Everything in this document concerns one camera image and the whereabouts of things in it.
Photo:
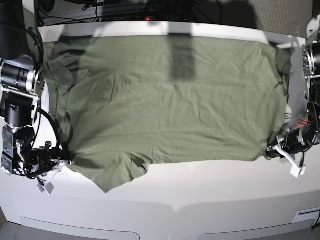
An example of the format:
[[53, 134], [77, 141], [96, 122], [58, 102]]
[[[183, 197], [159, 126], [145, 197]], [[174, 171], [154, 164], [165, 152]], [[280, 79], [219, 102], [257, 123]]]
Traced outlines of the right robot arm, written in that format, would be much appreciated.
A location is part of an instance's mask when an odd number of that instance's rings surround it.
[[[41, 108], [45, 86], [44, 46], [38, 31], [37, 15], [21, 0], [0, 2], [0, 116], [2, 130], [1, 169], [8, 175], [35, 179], [59, 165], [72, 165], [69, 153], [61, 149], [58, 129]], [[34, 123], [41, 117], [51, 124], [56, 146], [47, 141], [34, 148], [38, 132]]]

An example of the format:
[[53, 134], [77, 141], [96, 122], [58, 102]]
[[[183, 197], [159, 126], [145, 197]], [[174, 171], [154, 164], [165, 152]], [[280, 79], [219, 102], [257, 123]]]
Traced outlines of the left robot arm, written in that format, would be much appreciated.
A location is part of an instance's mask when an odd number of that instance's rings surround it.
[[306, 120], [297, 120], [300, 126], [289, 127], [277, 134], [265, 153], [269, 158], [293, 160], [296, 154], [303, 155], [320, 144], [320, 16], [312, 17], [307, 25], [305, 43], [300, 47], [306, 106], [301, 115]]

